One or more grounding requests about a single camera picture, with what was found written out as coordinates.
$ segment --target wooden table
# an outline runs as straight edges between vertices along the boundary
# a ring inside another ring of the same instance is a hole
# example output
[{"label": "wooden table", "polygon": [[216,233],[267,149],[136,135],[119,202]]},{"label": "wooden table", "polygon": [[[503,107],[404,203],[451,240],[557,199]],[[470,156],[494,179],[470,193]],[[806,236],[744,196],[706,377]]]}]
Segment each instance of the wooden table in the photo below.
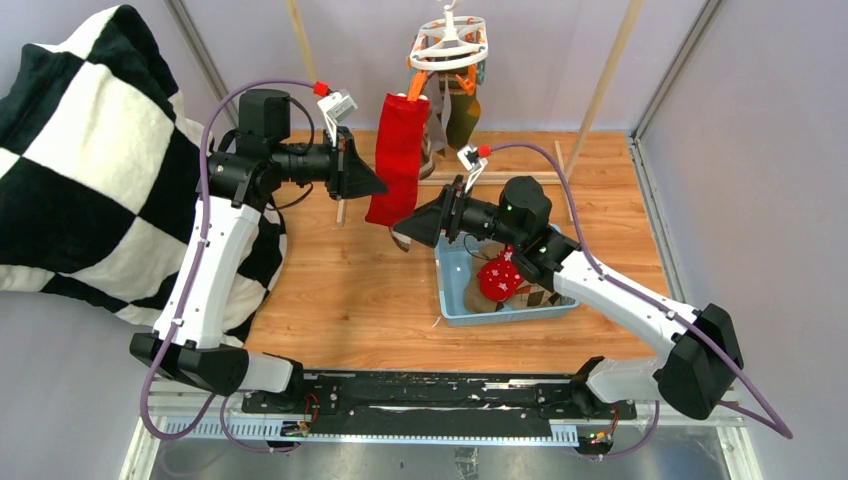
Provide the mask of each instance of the wooden table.
[{"label": "wooden table", "polygon": [[[355,132],[357,148],[373,162],[375,135]],[[480,132],[474,143],[531,141],[568,155],[573,133]],[[550,168],[528,149],[497,152],[490,170]],[[454,159],[440,170],[456,171]],[[651,235],[623,134],[592,134],[571,177],[586,240],[596,256],[663,294],[665,277]],[[500,186],[478,186],[474,195],[497,202]],[[419,205],[440,187],[421,187]],[[553,201],[551,222],[566,226],[561,188],[545,186]],[[278,204],[299,196],[286,185]],[[337,227],[336,202],[323,185],[285,211],[288,254],[280,279],[260,309],[247,348],[297,359],[309,368],[370,368],[503,372],[574,372],[589,357],[650,355],[634,335],[581,305],[560,319],[448,327],[440,316],[433,251],[413,244],[398,249],[386,227],[365,223],[369,199],[348,203],[347,224]]]}]

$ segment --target gray floor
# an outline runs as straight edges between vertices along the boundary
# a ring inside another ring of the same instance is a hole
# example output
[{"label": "gray floor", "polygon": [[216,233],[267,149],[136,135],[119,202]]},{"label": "gray floor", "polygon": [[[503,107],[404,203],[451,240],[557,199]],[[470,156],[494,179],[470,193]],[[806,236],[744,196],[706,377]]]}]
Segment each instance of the gray floor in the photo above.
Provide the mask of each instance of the gray floor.
[{"label": "gray floor", "polygon": [[[634,427],[620,427],[616,444],[639,440]],[[454,447],[441,445],[307,444],[289,454],[244,452],[219,440],[181,440],[160,452],[153,479],[298,480],[526,480],[526,479],[729,479],[715,429],[661,427],[639,452],[622,459],[593,463],[573,450],[551,447]],[[223,454],[207,468],[189,472]]]}]

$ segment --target red cloth with white stars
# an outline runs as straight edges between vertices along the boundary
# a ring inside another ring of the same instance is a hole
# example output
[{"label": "red cloth with white stars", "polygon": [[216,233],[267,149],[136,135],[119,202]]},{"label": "red cloth with white stars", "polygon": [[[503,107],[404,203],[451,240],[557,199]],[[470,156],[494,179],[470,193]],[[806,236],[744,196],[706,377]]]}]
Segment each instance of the red cloth with white stars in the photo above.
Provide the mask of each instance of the red cloth with white stars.
[{"label": "red cloth with white stars", "polygon": [[512,264],[512,246],[507,245],[497,257],[490,260],[480,272],[480,292],[493,302],[505,302],[524,281]]}]

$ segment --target checkered blanket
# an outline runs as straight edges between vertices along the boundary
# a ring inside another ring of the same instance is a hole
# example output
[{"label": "checkered blanket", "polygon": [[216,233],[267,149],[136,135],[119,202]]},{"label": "checkered blanket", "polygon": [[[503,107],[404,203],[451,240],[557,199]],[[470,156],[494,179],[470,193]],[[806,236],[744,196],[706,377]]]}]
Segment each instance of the checkered blanket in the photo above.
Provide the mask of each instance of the checkered blanket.
[{"label": "checkered blanket", "polygon": [[[92,16],[60,45],[24,46],[0,100],[0,290],[152,325],[191,236],[201,131],[132,7]],[[266,211],[254,235],[224,318],[242,340],[282,267],[282,216]]]}]

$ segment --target gray wall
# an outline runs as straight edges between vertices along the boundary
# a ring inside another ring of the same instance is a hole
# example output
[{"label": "gray wall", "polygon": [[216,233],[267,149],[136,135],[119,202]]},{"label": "gray wall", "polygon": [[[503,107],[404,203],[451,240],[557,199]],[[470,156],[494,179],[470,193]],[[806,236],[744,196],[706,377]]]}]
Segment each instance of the gray wall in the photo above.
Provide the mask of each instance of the gray wall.
[{"label": "gray wall", "polygon": [[[489,31],[480,129],[576,130],[628,1],[462,1],[457,14],[484,17]],[[230,88],[260,77],[306,78],[285,2],[186,3]],[[703,3],[645,2],[597,128],[635,127]],[[422,24],[442,17],[445,5],[436,0],[299,4],[318,75],[353,94],[360,108],[345,122],[363,128],[376,127],[386,93],[406,91],[405,59],[412,41]],[[299,115],[292,117],[305,124]]]},{"label": "gray wall", "polygon": [[[0,96],[14,81],[24,43],[61,42],[115,1],[8,3],[0,18]],[[164,5],[136,3],[184,90],[189,115],[205,118],[212,94]],[[144,375],[128,353],[132,332],[82,303],[0,293],[0,476],[118,476]]]},{"label": "gray wall", "polygon": [[751,423],[770,480],[848,467],[846,18],[843,0],[725,2],[645,140],[689,300],[732,312],[795,431]]}]

